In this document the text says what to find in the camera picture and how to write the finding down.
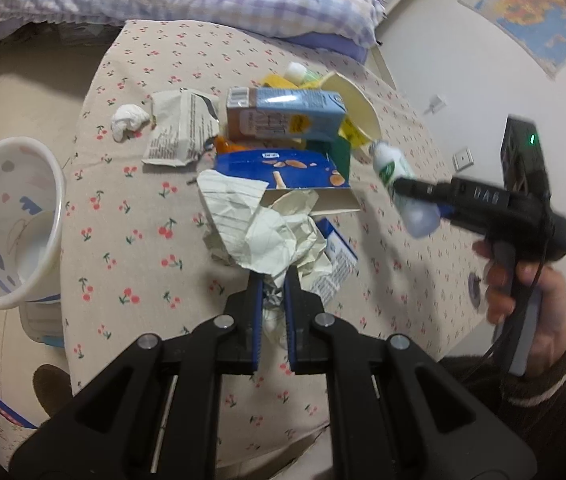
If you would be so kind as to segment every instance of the map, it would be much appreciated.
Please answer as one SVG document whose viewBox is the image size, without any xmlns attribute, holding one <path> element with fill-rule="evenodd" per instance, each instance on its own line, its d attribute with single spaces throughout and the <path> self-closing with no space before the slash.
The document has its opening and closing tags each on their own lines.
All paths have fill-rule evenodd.
<svg viewBox="0 0 566 480">
<path fill-rule="evenodd" d="M 566 64 L 566 0 L 458 0 L 509 34 L 554 78 Z"/>
</svg>

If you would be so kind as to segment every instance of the floral tablecloth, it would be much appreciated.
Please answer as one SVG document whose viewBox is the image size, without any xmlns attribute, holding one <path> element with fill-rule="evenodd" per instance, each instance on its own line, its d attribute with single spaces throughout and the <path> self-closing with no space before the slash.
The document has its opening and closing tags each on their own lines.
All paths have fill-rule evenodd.
<svg viewBox="0 0 566 480">
<path fill-rule="evenodd" d="M 223 99 L 229 87 L 256 84 L 293 60 L 358 83 L 383 135 L 405 151 L 419 176 L 449 177 L 410 105 L 351 59 L 210 23 L 128 22 L 92 81 L 68 173 L 62 310 L 75 392 L 138 335 L 188 333 L 247 283 L 243 269 L 215 263 L 205 249 L 201 201 L 197 187 L 187 184 L 195 171 L 145 168 L 140 159 L 149 128 L 117 144 L 111 115 L 127 103 L 150 111 L 151 92 L 170 88 Z M 196 170 L 211 167 L 207 154 Z M 369 335 L 407 333 L 441 357 L 479 322 L 467 291 L 468 274 L 479 268 L 471 236 L 443 225 L 413 240 L 370 165 L 353 159 L 350 182 L 361 211 L 331 220 L 356 251 L 359 269 L 326 310 Z M 258 372 L 223 380 L 219 462 L 285 446 L 328 419 L 324 377 L 295 377 L 285 350 L 263 338 Z"/>
</svg>

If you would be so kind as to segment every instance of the black cable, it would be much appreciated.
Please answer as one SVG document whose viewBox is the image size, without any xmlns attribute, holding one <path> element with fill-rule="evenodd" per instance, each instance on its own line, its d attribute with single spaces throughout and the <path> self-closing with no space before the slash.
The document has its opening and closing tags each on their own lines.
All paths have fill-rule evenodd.
<svg viewBox="0 0 566 480">
<path fill-rule="evenodd" d="M 548 245 L 549 245 L 549 238 L 546 238 L 545 244 L 543 246 L 543 253 L 541 254 L 541 259 L 540 259 L 540 262 L 539 262 L 539 265 L 538 265 L 538 269 L 536 270 L 536 274 L 534 276 L 534 279 L 532 280 L 532 284 L 529 286 L 529 288 L 527 290 L 527 296 L 525 297 L 525 301 L 521 302 L 523 305 L 525 305 L 523 310 L 527 309 L 527 303 L 529 303 L 529 300 L 532 297 L 532 293 L 534 291 L 534 288 L 536 287 L 536 285 L 538 283 L 538 279 L 541 277 L 541 272 L 543 271 L 543 267 L 545 265 L 545 259 L 547 257 L 547 246 Z M 485 354 L 483 354 L 483 356 L 479 359 L 479 362 L 477 362 L 476 365 L 474 365 L 472 368 L 470 368 L 470 370 L 461 378 L 461 381 L 460 381 L 461 383 L 464 383 L 472 375 L 474 375 L 476 373 L 476 371 L 480 367 L 482 367 L 490 357 L 492 357 L 492 354 L 496 351 L 498 346 L 501 345 L 503 343 L 503 341 L 505 341 L 506 338 L 508 338 L 508 336 L 512 332 L 513 328 L 514 328 L 514 325 L 511 324 L 507 330 L 504 330 L 503 332 L 501 332 L 500 336 L 498 336 L 496 341 L 492 344 L 492 346 L 490 346 L 490 349 L 487 352 L 485 352 Z"/>
</svg>

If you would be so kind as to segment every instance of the bottle cap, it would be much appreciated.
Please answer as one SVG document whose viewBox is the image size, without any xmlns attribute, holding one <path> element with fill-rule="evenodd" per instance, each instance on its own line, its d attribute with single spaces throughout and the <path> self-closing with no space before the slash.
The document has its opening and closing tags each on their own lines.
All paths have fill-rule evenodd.
<svg viewBox="0 0 566 480">
<path fill-rule="evenodd" d="M 374 156 L 374 152 L 377 150 L 378 145 L 381 144 L 382 142 L 384 142 L 384 140 L 374 140 L 369 145 L 369 149 L 368 149 L 369 156 Z"/>
<path fill-rule="evenodd" d="M 303 81 L 306 72 L 306 67 L 304 67 L 300 63 L 292 62 L 285 69 L 283 77 L 288 81 L 294 83 L 295 85 L 298 85 L 301 83 L 301 81 Z"/>
</svg>

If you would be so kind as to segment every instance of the black handle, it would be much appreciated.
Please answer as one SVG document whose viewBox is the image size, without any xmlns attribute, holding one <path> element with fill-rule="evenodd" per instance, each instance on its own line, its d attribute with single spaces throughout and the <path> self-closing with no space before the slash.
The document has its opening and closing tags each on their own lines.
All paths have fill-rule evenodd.
<svg viewBox="0 0 566 480">
<path fill-rule="evenodd" d="M 494 242 L 492 251 L 494 259 L 508 270 L 508 282 L 502 291 L 516 302 L 512 315 L 494 330 L 494 341 L 505 334 L 494 351 L 494 361 L 503 371 L 521 377 L 527 368 L 527 357 L 536 333 L 543 295 L 538 287 L 530 294 L 528 286 L 516 277 L 518 258 L 512 244 Z"/>
</svg>

